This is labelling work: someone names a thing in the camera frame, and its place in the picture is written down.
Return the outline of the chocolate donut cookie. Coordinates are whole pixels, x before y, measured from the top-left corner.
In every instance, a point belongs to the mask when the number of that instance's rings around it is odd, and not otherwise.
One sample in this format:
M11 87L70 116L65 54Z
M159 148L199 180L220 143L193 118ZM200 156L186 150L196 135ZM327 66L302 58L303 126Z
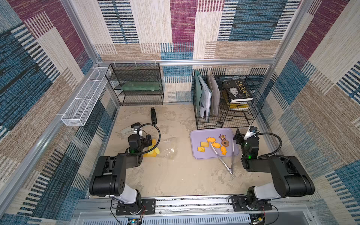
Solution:
M230 144L230 142L228 140L223 140L221 142L221 145L224 146L225 148L229 147L229 144Z

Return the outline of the orange fish cookie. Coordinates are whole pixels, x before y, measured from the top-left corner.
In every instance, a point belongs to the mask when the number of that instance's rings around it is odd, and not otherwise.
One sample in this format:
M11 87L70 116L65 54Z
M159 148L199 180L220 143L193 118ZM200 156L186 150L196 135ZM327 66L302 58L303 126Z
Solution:
M224 156L227 155L227 148L225 146L221 146L220 150L221 150L222 155L224 155Z
M206 140L207 140L207 142L210 142L210 143L214 143L216 141L216 139L213 137L209 137Z

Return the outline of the clear duck resealable bag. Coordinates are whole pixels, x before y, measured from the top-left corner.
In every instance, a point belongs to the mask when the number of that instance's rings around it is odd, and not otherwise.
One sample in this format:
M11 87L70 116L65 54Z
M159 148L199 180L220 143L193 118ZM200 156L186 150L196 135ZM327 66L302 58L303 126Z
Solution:
M145 158L163 158L175 160L179 152L179 137L162 139L159 145L149 153L144 154Z

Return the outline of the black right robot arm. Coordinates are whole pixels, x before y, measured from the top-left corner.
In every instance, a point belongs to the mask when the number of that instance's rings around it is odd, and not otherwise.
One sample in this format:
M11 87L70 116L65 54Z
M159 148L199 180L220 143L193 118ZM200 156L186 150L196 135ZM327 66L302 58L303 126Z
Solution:
M275 151L259 155L259 140L262 133L257 127L250 126L245 134L236 131L233 140L241 147L241 162L247 172L269 173L272 181L252 186L246 194L234 195L229 198L236 212L271 211L271 201L286 197L303 197L315 193L315 185L306 170L294 156L279 155L282 147L281 138Z

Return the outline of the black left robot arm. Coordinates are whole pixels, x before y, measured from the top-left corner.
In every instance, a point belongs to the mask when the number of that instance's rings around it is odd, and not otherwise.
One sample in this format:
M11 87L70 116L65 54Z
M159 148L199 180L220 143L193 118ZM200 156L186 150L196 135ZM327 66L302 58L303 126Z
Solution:
M152 143L150 134L140 134L146 126L154 127L158 132L155 144ZM117 215L137 215L145 212L146 202L142 200L140 191L126 184L126 171L139 167L143 156L155 150L161 140L160 129L154 124L145 123L134 130L135 132L127 138L129 147L124 153L99 157L89 185L91 196L109 197L118 201Z

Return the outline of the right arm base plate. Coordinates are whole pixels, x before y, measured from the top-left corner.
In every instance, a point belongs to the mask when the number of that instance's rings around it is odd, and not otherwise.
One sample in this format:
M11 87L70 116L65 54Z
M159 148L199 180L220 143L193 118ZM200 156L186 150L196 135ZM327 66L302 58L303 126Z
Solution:
M233 207L235 212L272 210L272 205L269 200L260 200L247 195L231 196L228 199L228 203Z

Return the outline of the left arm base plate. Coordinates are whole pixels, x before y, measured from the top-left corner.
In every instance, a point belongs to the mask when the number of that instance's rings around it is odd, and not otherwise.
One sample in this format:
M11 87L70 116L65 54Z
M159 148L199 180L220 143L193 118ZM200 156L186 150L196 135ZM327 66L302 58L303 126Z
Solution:
M154 215L156 208L155 198L145 198L136 200L133 204L118 203L115 215L117 216L130 216L140 215L144 212L145 215Z

